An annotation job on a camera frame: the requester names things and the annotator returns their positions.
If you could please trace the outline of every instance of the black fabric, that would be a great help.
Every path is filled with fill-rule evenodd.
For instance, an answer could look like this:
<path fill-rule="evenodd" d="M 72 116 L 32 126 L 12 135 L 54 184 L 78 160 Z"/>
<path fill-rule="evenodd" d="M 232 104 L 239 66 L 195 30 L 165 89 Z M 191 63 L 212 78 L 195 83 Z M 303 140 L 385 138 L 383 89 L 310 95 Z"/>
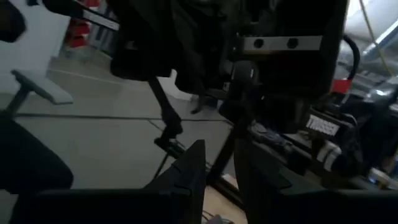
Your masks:
<path fill-rule="evenodd" d="M 224 3 L 108 0 L 121 24 L 112 74 L 145 81 L 153 76 L 168 77 L 173 68 L 180 90 L 204 94 L 213 86 L 208 80 L 214 83 L 213 77 L 220 75 L 224 38 L 230 36 L 223 32 L 231 31 L 231 19 L 238 11 L 237 4 Z M 126 48 L 132 40 L 137 50 Z"/>
<path fill-rule="evenodd" d="M 386 157 L 395 154 L 398 146 L 398 120 L 394 115 L 372 117 L 360 130 L 366 170 L 382 167 Z"/>
<path fill-rule="evenodd" d="M 8 0 L 0 0 L 0 40 L 15 42 L 25 30 L 24 16 Z"/>
<path fill-rule="evenodd" d="M 22 126 L 0 116 L 0 189 L 29 195 L 68 189 L 73 174 L 67 165 Z"/>

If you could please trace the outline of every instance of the yellow cable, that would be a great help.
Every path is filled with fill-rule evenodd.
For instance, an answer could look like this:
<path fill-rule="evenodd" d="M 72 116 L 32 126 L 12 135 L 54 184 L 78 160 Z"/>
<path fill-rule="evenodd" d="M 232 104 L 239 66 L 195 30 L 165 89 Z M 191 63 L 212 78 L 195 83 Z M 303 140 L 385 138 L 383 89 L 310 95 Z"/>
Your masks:
<path fill-rule="evenodd" d="M 388 65 L 387 65 L 387 63 L 386 63 L 386 59 L 384 58 L 383 52 L 382 52 L 382 50 L 381 50 L 379 44 L 377 43 L 376 37 L 374 36 L 374 32 L 373 32 L 371 23 L 370 23 L 370 21 L 369 21 L 368 13 L 366 12 L 365 4 L 363 3 L 363 0 L 359 0 L 359 3 L 361 4 L 361 9 L 362 9 L 362 12 L 363 12 L 363 16 L 365 17 L 366 25 L 367 25 L 367 27 L 368 27 L 368 29 L 369 29 L 369 33 L 370 33 L 370 35 L 371 35 L 373 44 L 376 46 L 377 51 L 379 52 L 380 59 L 381 59 L 381 62 L 382 62 L 382 64 L 383 64 L 383 67 L 387 70 L 387 72 L 388 72 L 391 76 L 394 76 L 394 74 L 391 72 L 390 68 L 388 67 Z"/>

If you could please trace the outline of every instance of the metal rod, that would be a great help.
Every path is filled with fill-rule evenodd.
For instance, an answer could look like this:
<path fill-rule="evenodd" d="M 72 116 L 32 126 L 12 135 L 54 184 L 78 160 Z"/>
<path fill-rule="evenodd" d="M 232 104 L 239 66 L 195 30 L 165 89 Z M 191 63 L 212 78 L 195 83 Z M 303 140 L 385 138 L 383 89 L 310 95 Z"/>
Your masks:
<path fill-rule="evenodd" d="M 14 96 L 12 101 L 8 104 L 7 108 L 4 110 L 4 113 L 11 118 L 14 118 L 22 106 L 23 102 L 26 100 L 30 93 L 30 89 L 21 85 L 17 94 Z"/>
<path fill-rule="evenodd" d="M 243 203 L 239 195 L 239 190 L 235 186 L 232 186 L 222 177 L 219 177 L 211 186 L 234 205 L 244 210 Z"/>
<path fill-rule="evenodd" d="M 159 105 L 162 108 L 162 112 L 166 110 L 173 110 L 172 105 L 170 104 L 169 99 L 167 98 L 159 80 L 156 77 L 150 78 L 148 80 L 148 84 L 154 92 L 156 100 L 159 102 Z"/>
<path fill-rule="evenodd" d="M 228 161 L 233 155 L 235 140 L 244 135 L 244 133 L 247 131 L 248 124 L 249 119 L 245 116 L 237 122 L 232 131 L 229 133 L 223 148 L 218 154 L 216 161 L 207 175 L 207 185 L 213 185 L 218 179 L 221 178 Z"/>
<path fill-rule="evenodd" d="M 160 163 L 160 166 L 157 168 L 157 171 L 155 173 L 154 179 L 156 179 L 159 176 L 160 172 L 162 172 L 164 164 L 166 163 L 168 158 L 169 158 L 169 154 L 166 154 L 166 156 L 164 156 L 162 162 Z"/>
<path fill-rule="evenodd" d="M 394 43 L 396 38 L 398 37 L 398 21 L 396 21 L 393 25 L 391 25 L 383 34 L 377 38 L 376 42 L 379 44 L 381 49 L 385 49 Z M 377 47 L 374 43 L 371 43 L 366 50 L 363 52 L 364 60 L 375 60 L 377 59 Z"/>

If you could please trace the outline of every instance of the wooden surface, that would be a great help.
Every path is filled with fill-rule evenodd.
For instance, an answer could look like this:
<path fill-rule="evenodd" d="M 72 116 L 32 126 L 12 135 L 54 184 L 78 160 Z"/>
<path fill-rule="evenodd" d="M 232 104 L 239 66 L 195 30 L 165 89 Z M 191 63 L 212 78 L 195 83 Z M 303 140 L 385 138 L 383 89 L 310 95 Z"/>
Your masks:
<path fill-rule="evenodd" d="M 236 180 L 230 175 L 224 176 L 224 178 L 231 184 L 237 186 Z M 248 222 L 241 209 L 212 187 L 206 187 L 203 210 L 212 215 L 220 215 L 222 218 L 231 220 L 235 224 L 246 224 Z"/>

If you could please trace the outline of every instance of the white wall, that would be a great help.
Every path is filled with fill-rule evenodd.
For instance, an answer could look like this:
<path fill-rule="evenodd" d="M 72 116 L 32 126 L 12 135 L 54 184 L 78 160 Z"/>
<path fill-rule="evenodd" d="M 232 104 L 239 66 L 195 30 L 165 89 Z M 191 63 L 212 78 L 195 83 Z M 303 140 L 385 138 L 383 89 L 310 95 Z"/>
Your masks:
<path fill-rule="evenodd" d="M 26 32 L 15 43 L 0 42 L 0 93 L 13 93 L 17 84 L 9 71 L 34 70 L 45 75 L 53 55 L 58 55 L 69 17 L 41 6 L 28 7 L 25 0 L 10 0 L 25 17 Z"/>

